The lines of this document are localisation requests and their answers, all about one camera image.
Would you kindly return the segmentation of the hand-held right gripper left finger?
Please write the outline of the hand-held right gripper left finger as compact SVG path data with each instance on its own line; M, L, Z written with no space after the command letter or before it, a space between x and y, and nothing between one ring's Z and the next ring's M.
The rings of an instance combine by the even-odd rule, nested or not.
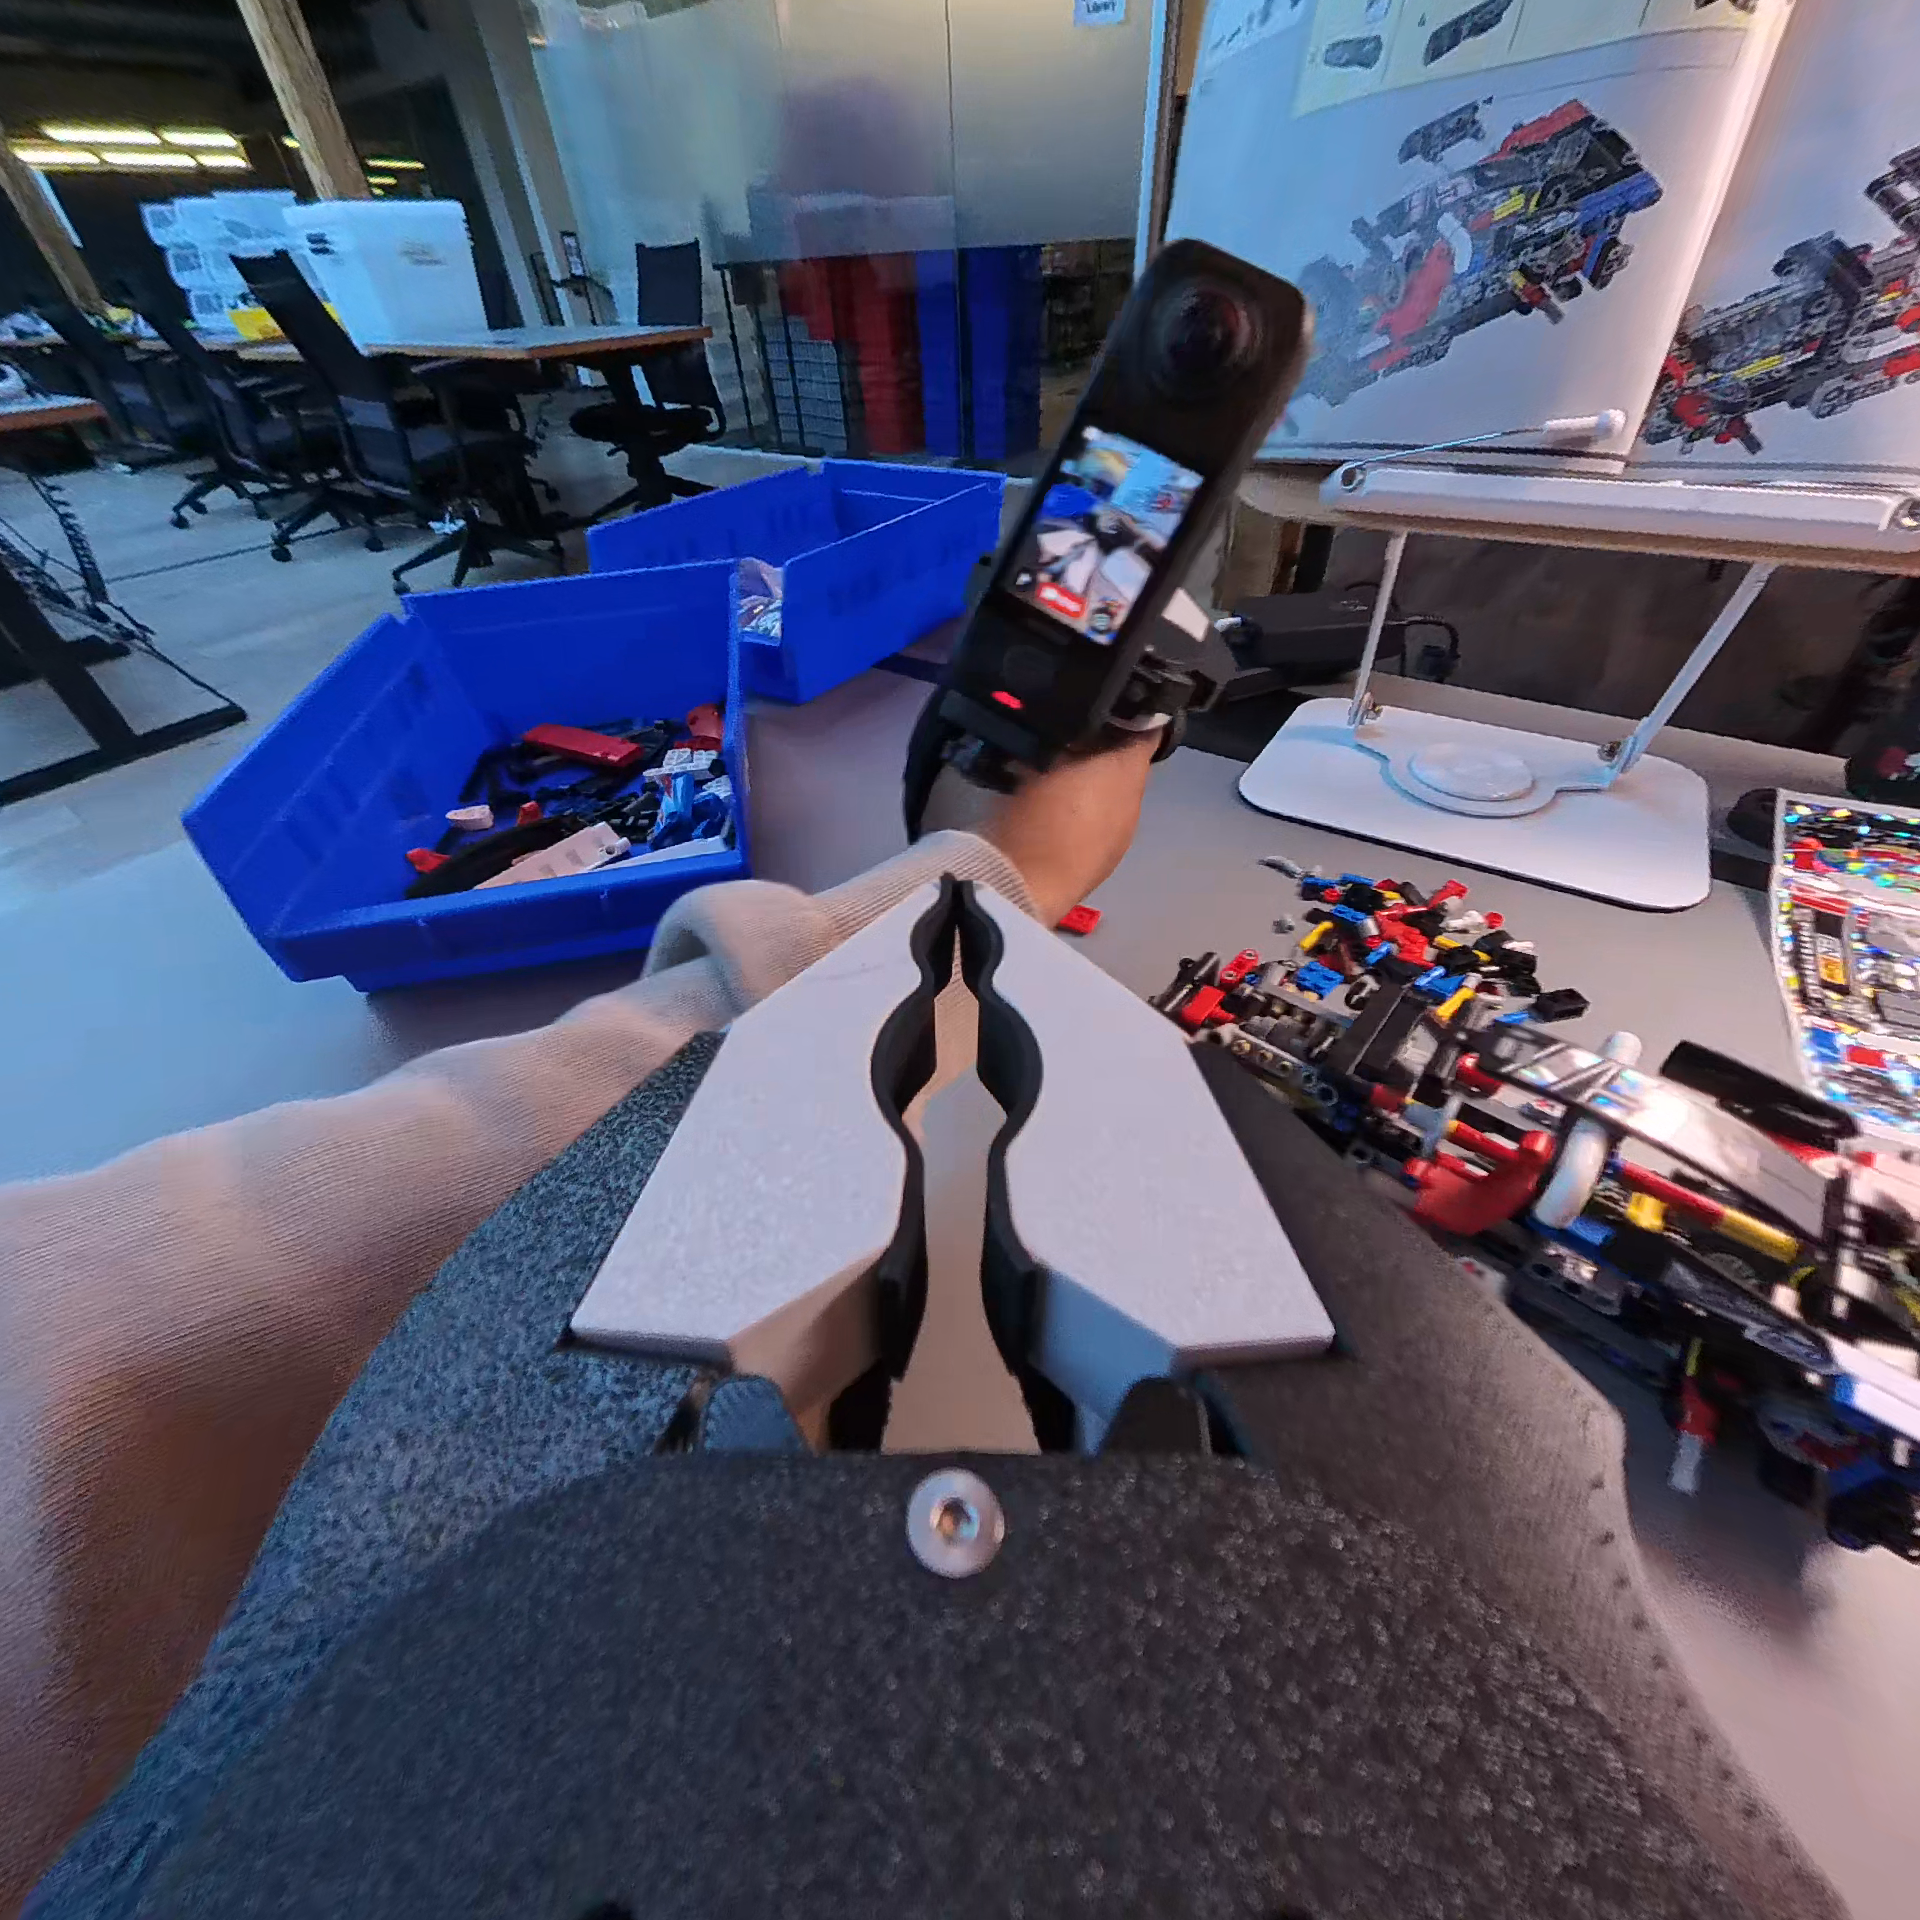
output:
M929 1297L923 1155L953 876L727 1028L569 1317L588 1349L761 1379L877 1451Z

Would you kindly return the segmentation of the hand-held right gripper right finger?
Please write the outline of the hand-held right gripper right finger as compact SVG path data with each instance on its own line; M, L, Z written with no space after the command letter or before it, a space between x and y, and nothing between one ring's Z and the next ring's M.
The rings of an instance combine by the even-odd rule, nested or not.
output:
M1326 1358L1333 1317L1175 1025L972 883L961 970L1002 1108L981 1299L1039 1449L1100 1442L1142 1381Z

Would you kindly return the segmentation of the lego race car model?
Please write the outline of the lego race car model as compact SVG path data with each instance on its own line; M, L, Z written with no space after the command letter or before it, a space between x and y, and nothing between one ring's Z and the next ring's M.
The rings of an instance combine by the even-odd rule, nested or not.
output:
M1915 1155L1708 1048L1582 1048L1551 1026L1582 996L1474 971L1207 952L1150 1005L1654 1393L1678 1494L1732 1435L1834 1545L1915 1564Z

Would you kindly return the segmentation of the person's left forearm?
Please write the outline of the person's left forearm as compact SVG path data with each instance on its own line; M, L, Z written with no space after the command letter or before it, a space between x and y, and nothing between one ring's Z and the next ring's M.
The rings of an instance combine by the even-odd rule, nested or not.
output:
M633 984L550 1025L4 1188L4 1914L181 1696L298 1465L443 1262L678 1048L943 874L1046 925L1095 886L972 833L818 896L710 884Z

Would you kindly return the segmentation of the pile of small lego pieces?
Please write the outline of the pile of small lego pieces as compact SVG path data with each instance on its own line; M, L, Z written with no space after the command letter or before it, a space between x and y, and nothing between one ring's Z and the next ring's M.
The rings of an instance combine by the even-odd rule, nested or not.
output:
M1266 995L1357 1016L1406 989L1442 1025L1460 1025L1474 1005L1495 1025L1561 1025L1594 1008L1585 993L1546 988L1535 946L1515 938L1503 915L1476 908L1463 880L1423 890L1283 856L1263 856L1259 869L1298 898L1292 920L1275 921L1292 946L1255 974Z

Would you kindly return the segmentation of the heap of large lego parts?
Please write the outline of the heap of large lego parts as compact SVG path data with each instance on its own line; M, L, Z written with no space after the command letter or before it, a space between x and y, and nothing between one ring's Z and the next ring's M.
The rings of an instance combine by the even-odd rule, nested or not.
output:
M481 753L438 840L409 848L409 902L668 872L743 850L729 706L535 724Z

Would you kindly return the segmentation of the lego instruction book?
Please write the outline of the lego instruction book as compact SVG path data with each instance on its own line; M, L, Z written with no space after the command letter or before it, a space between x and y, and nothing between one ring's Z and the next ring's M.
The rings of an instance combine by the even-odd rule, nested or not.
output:
M1313 310L1271 465L1910 488L1915 142L1915 3L1223 3L1167 237Z

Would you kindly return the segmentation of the person's left hand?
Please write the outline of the person's left hand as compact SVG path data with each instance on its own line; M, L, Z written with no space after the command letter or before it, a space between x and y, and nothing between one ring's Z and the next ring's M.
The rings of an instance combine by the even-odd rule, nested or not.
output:
M1058 925L1117 872L1135 840L1163 730L1113 731L1095 748L1026 774L972 828L1013 864L1035 920Z

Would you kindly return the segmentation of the black power adapter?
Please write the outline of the black power adapter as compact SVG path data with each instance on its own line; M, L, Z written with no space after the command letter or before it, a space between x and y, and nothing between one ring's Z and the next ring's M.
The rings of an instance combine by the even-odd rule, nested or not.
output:
M1235 705L1355 677L1374 613L1374 584L1246 600L1215 621L1235 658L1219 700ZM1387 604L1374 661L1406 680L1450 683L1460 661L1455 627Z

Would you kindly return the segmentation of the blue plastic parts bin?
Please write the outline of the blue plastic parts bin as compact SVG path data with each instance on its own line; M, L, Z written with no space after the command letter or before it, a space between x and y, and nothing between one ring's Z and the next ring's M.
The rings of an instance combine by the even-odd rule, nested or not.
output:
M961 618L1002 539L996 472L823 462L595 523L589 569L743 557L783 566L779 648L739 640L740 683L809 705Z
M332 661L182 813L293 981L359 993L636 954L684 893L747 878L749 771L725 562L422 593ZM734 842L586 876L409 898L487 749L538 724L725 710Z

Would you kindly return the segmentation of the blue red drawer cabinet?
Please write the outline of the blue red drawer cabinet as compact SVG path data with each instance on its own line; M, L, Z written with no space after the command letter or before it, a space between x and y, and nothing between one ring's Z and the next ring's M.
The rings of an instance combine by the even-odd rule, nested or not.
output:
M746 262L727 296L775 449L982 465L1039 449L1039 248Z

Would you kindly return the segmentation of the black office chair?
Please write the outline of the black office chair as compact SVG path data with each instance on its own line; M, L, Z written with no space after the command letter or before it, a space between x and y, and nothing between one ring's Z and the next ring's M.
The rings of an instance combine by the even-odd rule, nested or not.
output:
M201 459L169 509L173 528L188 532L214 493L231 493L273 526L277 562L289 562L293 541L319 520L381 549L371 509L350 499L329 434L307 418L299 387L242 379L178 329L159 353L137 353L66 300L38 300L31 314L75 355L117 428L142 445Z
M353 344L286 252L236 257L252 298L298 347L329 400L342 466L359 493L438 532L390 571L398 596L442 561L463 587L501 555L565 565L561 522L542 502L511 385L463 362L371 353Z
M636 248L636 322L693 329L698 337L646 353L636 363L606 363L602 376L609 397L571 413L571 433L625 458L630 477L622 493L583 517L581 526L708 493L710 484L676 476L665 462L714 445L729 429L707 355L703 257L698 237Z

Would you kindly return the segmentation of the wooden office desk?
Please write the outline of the wooden office desk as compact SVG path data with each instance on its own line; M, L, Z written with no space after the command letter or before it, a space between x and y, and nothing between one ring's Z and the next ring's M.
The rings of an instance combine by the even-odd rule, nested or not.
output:
M636 363L646 353L698 339L693 329L599 325L599 326L490 326L438 345L371 347L371 353L404 353L420 360L463 362L473 372L498 377L506 385L532 377L546 368L583 368L599 372L606 363ZM252 362L284 362L307 371L298 347L289 345L275 325L266 340L246 340L239 355Z

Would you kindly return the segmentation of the holographic sticker sheet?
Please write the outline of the holographic sticker sheet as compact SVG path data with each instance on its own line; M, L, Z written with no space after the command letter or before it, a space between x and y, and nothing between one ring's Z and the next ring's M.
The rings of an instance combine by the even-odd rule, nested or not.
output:
M1781 792L1767 912L1796 1070L1860 1134L1917 1148L1917 817Z

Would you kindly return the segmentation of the large white storage box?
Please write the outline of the large white storage box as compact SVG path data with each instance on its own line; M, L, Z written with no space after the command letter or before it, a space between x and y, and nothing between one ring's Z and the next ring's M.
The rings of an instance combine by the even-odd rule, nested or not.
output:
M282 210L354 347L443 345L490 329L463 206L329 200Z

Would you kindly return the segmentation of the wooden pillar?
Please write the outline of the wooden pillar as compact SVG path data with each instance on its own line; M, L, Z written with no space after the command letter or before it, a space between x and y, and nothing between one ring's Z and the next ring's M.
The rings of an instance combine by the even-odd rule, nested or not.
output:
M299 3L236 3L298 157L319 201L371 201L372 186Z

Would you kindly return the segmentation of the stack of white storage boxes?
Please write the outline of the stack of white storage boxes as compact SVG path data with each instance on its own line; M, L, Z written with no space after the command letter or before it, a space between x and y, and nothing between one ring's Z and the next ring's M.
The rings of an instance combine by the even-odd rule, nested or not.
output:
M206 196L148 200L137 214L186 300L188 325L217 340L237 340L233 314L253 306L236 259L260 259L290 248L290 187L225 189Z

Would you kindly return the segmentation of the ceiling light panels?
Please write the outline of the ceiling light panels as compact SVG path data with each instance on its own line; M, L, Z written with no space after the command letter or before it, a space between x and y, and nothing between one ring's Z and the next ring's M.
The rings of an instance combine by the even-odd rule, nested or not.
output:
M6 136L12 153L43 174L220 174L246 177L253 163L225 128L142 128L42 123Z

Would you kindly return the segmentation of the black frame desk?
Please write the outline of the black frame desk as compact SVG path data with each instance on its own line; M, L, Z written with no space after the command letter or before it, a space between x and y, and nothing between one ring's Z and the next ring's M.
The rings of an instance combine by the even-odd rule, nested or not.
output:
M3 804L17 806L117 772L125 765L239 730L250 714L214 686L188 673L155 643L154 630L113 602L79 515L55 480L27 472L42 506L55 517L66 562L31 549L9 526L3 562L4 693L43 691L87 746L3 779ZM147 661L165 668L207 705L188 715L137 728L98 674L107 665Z

